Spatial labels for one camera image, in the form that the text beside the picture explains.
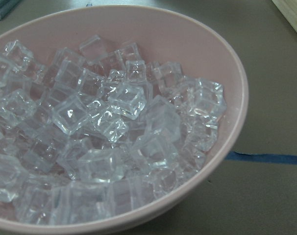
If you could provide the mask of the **clear ice cubes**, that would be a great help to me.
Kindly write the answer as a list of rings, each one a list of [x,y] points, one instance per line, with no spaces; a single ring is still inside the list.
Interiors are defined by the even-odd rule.
[[[41,64],[0,50],[0,218],[104,220],[171,193],[203,167],[226,110],[223,85],[146,62],[98,35]]]

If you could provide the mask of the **grey yellow cloth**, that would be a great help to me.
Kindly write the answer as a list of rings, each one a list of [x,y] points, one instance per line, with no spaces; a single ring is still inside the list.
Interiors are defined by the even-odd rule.
[[[0,0],[0,21],[3,20],[21,0]]]

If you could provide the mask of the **pink bowl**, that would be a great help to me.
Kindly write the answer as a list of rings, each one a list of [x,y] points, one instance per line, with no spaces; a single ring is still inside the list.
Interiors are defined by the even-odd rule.
[[[244,125],[248,80],[234,49],[215,31],[185,15],[133,5],[77,8],[47,15],[0,35],[0,49],[20,40],[41,63],[52,61],[55,48],[78,45],[98,34],[115,43],[136,42],[146,60],[178,61],[192,77],[221,83],[227,103],[216,144],[203,169],[171,194],[135,211],[111,219],[69,226],[35,226],[0,218],[0,229],[22,235],[105,235],[146,223],[173,208],[222,162]]]

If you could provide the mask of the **wooden cutting board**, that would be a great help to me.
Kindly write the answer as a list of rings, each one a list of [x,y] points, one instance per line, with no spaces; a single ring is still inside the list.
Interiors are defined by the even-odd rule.
[[[297,33],[297,0],[272,0]]]

